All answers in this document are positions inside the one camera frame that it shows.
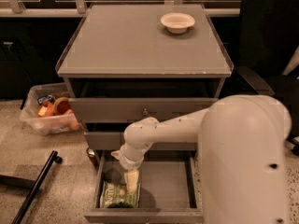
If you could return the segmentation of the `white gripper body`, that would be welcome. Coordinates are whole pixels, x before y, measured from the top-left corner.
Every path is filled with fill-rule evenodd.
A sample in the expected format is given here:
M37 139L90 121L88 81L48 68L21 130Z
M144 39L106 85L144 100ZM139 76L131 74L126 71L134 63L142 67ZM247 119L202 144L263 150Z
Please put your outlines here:
M119 153L119 162L121 166L127 170L138 169L144 160L144 153L141 149L131 147L127 144L124 144L120 148Z

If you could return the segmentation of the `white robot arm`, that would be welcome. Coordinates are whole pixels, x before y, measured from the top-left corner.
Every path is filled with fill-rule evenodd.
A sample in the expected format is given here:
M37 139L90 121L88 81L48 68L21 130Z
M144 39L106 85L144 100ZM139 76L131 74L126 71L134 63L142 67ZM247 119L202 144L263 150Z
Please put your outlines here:
M185 116L129 125L112 156L134 192L138 168L153 144L195 142L205 224L289 224L284 143L291 127L280 101L233 95Z

